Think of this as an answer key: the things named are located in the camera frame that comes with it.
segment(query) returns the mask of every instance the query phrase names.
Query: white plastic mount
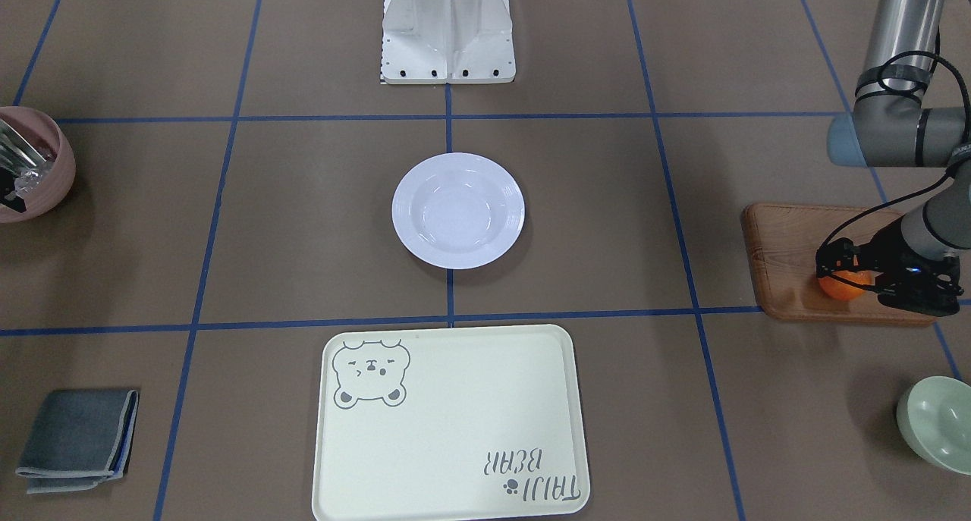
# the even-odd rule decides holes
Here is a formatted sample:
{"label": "white plastic mount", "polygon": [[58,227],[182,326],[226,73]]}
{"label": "white plastic mount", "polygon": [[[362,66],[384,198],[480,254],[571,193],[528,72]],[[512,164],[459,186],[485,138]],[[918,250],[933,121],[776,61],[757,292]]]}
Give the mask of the white plastic mount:
{"label": "white plastic mount", "polygon": [[509,0],[385,0],[386,83],[509,83],[516,77]]}

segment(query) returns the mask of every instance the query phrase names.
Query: pink bowl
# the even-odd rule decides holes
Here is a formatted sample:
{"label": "pink bowl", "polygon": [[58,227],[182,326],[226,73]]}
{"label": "pink bowl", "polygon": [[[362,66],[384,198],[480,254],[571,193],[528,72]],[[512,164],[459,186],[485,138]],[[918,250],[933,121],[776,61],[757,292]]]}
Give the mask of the pink bowl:
{"label": "pink bowl", "polygon": [[0,119],[7,121],[25,140],[33,145],[51,148],[55,165],[41,185],[24,196],[27,212],[19,213],[0,204],[0,224],[24,221],[57,206],[74,182],[74,152],[55,120],[45,114],[21,106],[0,107]]}

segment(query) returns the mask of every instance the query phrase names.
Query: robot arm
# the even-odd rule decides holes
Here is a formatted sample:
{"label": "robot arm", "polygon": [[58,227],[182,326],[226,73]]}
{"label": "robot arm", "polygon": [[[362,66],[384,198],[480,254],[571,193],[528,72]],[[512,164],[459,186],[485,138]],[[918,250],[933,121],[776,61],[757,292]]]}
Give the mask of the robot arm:
{"label": "robot arm", "polygon": [[867,244],[856,247],[841,238],[816,252],[819,277],[837,269],[881,272],[868,288],[880,303],[935,316],[957,312],[963,293],[957,254],[971,249],[967,113],[922,109],[938,62],[946,62],[927,57],[936,55],[943,5],[944,0],[880,0],[856,105],[852,114],[833,120],[828,151],[837,165],[947,166],[954,182]]}

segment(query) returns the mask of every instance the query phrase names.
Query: white plate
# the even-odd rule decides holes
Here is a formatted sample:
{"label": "white plate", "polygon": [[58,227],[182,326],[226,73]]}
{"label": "white plate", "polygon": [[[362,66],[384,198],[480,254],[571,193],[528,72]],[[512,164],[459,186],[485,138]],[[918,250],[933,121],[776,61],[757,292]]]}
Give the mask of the white plate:
{"label": "white plate", "polygon": [[523,192],[505,168],[470,152],[424,159],[394,192],[391,220],[417,258],[440,268],[493,262],[523,230]]}
{"label": "white plate", "polygon": [[589,493],[563,328],[350,332],[323,349],[319,521],[566,514]]}

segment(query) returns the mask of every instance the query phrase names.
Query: brown wooden board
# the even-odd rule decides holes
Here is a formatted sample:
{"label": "brown wooden board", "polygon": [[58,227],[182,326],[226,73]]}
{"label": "brown wooden board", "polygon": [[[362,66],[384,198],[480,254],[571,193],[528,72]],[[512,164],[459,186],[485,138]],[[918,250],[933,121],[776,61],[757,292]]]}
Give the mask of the brown wooden board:
{"label": "brown wooden board", "polygon": [[[742,213],[749,268],[756,299],[765,313],[780,320],[854,322],[882,325],[931,325],[931,316],[882,306],[874,293],[852,301],[833,300],[815,279],[815,251],[833,228],[864,208],[802,206],[757,202]],[[900,216],[881,210],[837,237],[856,244]]]}

